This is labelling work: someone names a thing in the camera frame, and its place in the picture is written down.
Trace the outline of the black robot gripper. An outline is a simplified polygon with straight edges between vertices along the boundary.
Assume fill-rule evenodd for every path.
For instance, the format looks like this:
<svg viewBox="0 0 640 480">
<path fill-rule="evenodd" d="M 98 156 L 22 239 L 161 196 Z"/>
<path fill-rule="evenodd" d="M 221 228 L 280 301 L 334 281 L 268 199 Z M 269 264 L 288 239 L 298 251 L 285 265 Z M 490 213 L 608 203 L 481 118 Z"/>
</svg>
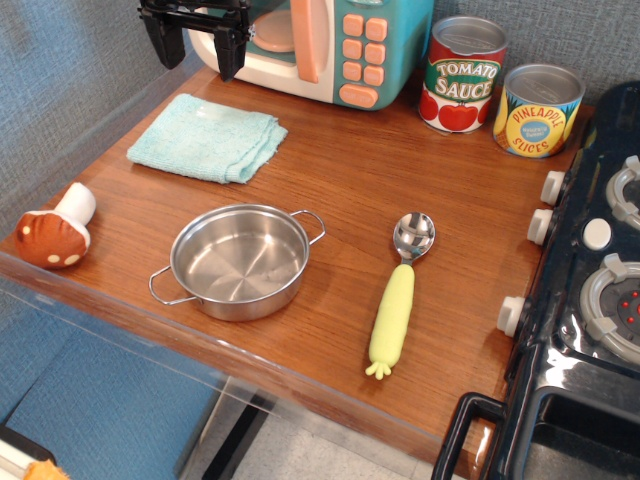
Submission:
<svg viewBox="0 0 640 480">
<path fill-rule="evenodd" d="M 249 1 L 140 1 L 138 12 L 161 64 L 185 58 L 182 30 L 214 34 L 219 74 L 232 81 L 244 67 L 250 38 Z"/>
</svg>

